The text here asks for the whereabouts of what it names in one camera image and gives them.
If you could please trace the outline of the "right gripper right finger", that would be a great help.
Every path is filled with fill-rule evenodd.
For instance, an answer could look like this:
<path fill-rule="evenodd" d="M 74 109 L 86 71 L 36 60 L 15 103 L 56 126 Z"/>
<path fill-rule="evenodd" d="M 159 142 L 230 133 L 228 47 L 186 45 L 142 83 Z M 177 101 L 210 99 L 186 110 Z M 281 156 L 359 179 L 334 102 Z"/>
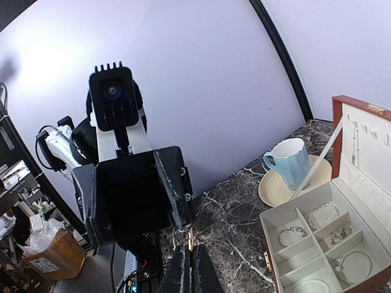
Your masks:
<path fill-rule="evenodd" d="M 205 245 L 196 245 L 191 253 L 191 292 L 223 292 Z"/>

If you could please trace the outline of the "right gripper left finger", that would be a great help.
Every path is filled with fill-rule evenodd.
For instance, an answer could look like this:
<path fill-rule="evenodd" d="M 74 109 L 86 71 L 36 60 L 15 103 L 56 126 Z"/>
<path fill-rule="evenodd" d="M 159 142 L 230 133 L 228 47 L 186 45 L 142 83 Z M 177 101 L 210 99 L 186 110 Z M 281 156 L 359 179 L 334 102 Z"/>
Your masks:
<path fill-rule="evenodd" d="M 185 293 L 191 291 L 190 251 L 177 247 L 157 293 Z"/>

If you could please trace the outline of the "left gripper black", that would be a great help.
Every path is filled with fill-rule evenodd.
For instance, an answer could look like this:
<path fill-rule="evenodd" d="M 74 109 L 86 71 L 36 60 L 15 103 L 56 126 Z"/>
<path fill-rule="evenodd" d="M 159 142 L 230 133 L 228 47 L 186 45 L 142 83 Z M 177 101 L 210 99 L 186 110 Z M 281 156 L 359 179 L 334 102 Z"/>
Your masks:
<path fill-rule="evenodd" d="M 113 243 L 195 218 L 192 186 L 180 149 L 158 149 L 96 166 L 94 232 L 90 222 L 93 164 L 71 171 L 82 222 L 95 256 L 99 243 Z"/>

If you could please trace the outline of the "gold ring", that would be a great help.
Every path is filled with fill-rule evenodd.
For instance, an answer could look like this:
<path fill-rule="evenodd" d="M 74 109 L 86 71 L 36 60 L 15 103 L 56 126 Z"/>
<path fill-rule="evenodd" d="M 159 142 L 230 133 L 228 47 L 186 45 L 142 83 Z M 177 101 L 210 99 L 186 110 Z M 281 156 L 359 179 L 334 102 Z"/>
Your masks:
<path fill-rule="evenodd" d="M 193 249 L 194 249 L 194 233 L 193 233 L 193 229 L 192 229 L 191 226 L 189 227 L 188 232 L 187 232 L 187 246 L 188 246 L 188 250 L 190 252 L 193 252 Z"/>

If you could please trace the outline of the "brown leather jewelry box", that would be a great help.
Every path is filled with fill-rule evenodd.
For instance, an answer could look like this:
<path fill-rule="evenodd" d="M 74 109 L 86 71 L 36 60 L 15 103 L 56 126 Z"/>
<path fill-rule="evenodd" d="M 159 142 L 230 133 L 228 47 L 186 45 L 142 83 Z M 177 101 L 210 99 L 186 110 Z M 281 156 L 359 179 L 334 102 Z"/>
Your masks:
<path fill-rule="evenodd" d="M 333 134 L 301 185 L 260 214 L 277 292 L 373 292 L 390 281 L 390 111 L 345 95 L 332 111 Z M 331 180 L 299 196 L 323 159 Z M 354 285 L 334 271 L 352 251 L 372 261 Z"/>

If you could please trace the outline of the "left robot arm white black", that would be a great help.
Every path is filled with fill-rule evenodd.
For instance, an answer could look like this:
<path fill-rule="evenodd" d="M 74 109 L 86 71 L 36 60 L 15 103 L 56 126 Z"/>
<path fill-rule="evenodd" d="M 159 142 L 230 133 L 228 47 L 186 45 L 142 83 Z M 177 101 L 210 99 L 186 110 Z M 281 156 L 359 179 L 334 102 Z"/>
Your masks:
<path fill-rule="evenodd" d="M 181 149 L 123 154 L 99 161 L 95 127 L 86 118 L 74 127 L 65 117 L 56 130 L 40 131 L 37 141 L 50 167 L 75 187 L 85 236 L 97 248 L 118 244 L 139 258 L 153 250 L 147 234 L 194 220 L 192 187 Z"/>

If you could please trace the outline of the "cardboard box in background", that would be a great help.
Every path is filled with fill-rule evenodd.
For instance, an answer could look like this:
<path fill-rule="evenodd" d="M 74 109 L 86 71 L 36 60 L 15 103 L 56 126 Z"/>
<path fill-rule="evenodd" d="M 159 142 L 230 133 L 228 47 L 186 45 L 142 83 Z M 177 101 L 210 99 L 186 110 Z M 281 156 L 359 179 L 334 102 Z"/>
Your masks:
<path fill-rule="evenodd" d="M 86 259 L 86 251 L 78 244 L 72 233 L 60 230 L 48 248 L 22 260 L 48 281 L 76 278 Z"/>

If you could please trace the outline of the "beige saucer plate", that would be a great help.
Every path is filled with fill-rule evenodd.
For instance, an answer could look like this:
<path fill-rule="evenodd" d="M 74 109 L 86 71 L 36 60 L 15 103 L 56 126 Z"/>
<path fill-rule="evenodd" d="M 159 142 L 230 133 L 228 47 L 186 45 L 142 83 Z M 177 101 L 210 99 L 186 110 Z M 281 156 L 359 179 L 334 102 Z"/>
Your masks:
<path fill-rule="evenodd" d="M 309 181 L 309 184 L 301 190 L 299 196 L 329 182 L 331 180 L 331 174 L 331 164 L 326 159 L 323 159 L 315 174 Z M 286 203 L 293 194 L 294 191 L 287 187 L 282 177 L 272 170 L 268 171 L 262 177 L 258 187 L 258 195 L 260 199 L 262 202 L 271 207 L 276 207 Z"/>

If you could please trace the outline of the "silver bangle in box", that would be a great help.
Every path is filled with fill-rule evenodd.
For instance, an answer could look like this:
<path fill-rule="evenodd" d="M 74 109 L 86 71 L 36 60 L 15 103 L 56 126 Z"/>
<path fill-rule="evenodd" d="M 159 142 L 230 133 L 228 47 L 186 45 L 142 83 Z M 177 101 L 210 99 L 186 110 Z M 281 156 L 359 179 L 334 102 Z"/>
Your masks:
<path fill-rule="evenodd" d="M 342 281 L 354 285 L 361 283 L 370 276 L 372 261 L 370 257 L 361 251 L 352 251 L 336 259 L 335 273 Z"/>

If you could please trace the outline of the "blue ceramic mug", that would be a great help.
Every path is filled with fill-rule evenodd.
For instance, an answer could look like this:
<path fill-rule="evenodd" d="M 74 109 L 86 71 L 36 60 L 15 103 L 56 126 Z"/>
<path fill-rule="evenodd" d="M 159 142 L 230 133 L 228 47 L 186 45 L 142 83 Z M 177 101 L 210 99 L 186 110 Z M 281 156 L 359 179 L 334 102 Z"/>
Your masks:
<path fill-rule="evenodd" d="M 298 137 L 281 141 L 263 155 L 263 160 L 291 190 L 298 189 L 311 169 L 305 143 Z"/>

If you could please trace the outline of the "left black frame post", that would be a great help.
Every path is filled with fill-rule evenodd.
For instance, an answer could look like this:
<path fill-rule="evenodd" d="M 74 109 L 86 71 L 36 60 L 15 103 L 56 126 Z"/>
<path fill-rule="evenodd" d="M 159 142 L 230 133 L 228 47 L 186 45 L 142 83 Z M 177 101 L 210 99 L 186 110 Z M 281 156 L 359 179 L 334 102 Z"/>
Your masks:
<path fill-rule="evenodd" d="M 299 104 L 302 116 L 305 122 L 313 119 L 313 113 L 305 93 L 303 84 L 298 75 L 296 67 L 293 63 L 293 60 L 288 52 L 288 49 L 283 41 L 277 26 L 274 24 L 270 14 L 268 13 L 265 5 L 262 1 L 259 0 L 249 0 L 252 8 L 254 9 L 256 15 L 258 16 L 260 22 L 262 23 L 276 53 L 280 59 L 280 62 L 285 69 L 285 72 L 290 81 L 291 87 L 296 96 L 297 102 Z"/>

